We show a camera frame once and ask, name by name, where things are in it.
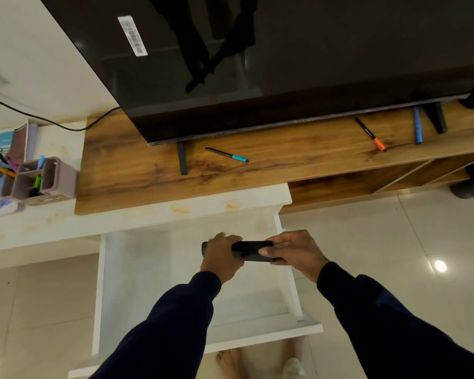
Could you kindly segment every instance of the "book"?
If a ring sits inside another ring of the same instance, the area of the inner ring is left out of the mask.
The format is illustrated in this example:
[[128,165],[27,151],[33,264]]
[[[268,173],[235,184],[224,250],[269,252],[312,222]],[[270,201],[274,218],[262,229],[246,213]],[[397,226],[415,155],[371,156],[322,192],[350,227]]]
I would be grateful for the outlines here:
[[[16,128],[0,129],[0,154],[16,163],[32,159],[37,130],[37,124],[28,121]],[[4,174],[0,171],[0,192],[3,181]],[[0,194],[0,215],[13,213],[17,209],[18,202],[4,199]]]

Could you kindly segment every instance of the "wooden tv stand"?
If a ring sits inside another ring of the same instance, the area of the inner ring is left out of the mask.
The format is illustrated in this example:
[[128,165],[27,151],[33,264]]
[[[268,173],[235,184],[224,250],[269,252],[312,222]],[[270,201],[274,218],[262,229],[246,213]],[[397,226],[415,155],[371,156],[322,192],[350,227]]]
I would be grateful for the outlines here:
[[[354,117],[191,141],[186,176],[179,173],[175,144],[147,146],[128,117],[115,114],[86,133],[75,213],[285,182],[293,202],[281,213],[288,213],[457,182],[468,178],[464,167],[474,162],[474,110],[458,101],[443,102],[443,109],[448,132],[438,134],[422,112],[420,145],[412,108],[359,115],[387,152],[376,148]],[[206,146],[250,162],[219,156]]]

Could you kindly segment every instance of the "tile floor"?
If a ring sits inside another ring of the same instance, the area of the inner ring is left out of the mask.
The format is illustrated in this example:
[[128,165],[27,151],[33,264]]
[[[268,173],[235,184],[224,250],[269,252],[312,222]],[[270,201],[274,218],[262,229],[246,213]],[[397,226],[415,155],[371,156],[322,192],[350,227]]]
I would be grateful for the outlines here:
[[[306,228],[323,252],[352,274],[378,280],[412,312],[474,352],[474,199],[448,190],[352,203],[281,217]],[[0,379],[66,378],[90,355],[97,254],[0,270]],[[437,259],[445,273],[431,267]],[[309,336],[310,379],[365,378],[329,303],[296,272],[304,309],[325,332]],[[272,377],[280,343],[251,346],[252,378]],[[221,378],[205,356],[200,378]]]

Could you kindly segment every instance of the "sleeve cuff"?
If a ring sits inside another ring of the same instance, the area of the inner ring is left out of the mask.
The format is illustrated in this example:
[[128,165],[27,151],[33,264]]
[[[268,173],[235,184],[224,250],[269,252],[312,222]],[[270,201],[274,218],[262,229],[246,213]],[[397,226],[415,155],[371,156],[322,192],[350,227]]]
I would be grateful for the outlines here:
[[206,293],[211,300],[214,300],[221,290],[221,280],[215,273],[210,271],[196,273],[191,278],[189,285],[193,286],[197,291]]
[[335,307],[348,292],[355,278],[337,263],[329,262],[321,270],[316,286],[318,291]]

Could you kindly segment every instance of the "desk organizer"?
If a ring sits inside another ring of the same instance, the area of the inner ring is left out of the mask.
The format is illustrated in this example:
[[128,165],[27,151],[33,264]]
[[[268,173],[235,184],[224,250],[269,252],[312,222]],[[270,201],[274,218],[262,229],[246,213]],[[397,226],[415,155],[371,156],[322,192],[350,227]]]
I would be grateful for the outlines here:
[[[49,157],[41,169],[37,170],[38,160],[19,165],[15,179],[6,179],[2,187],[2,197],[24,205],[43,205],[65,201],[76,197],[79,172],[58,157]],[[40,175],[42,181],[38,195],[31,197],[35,179]]]

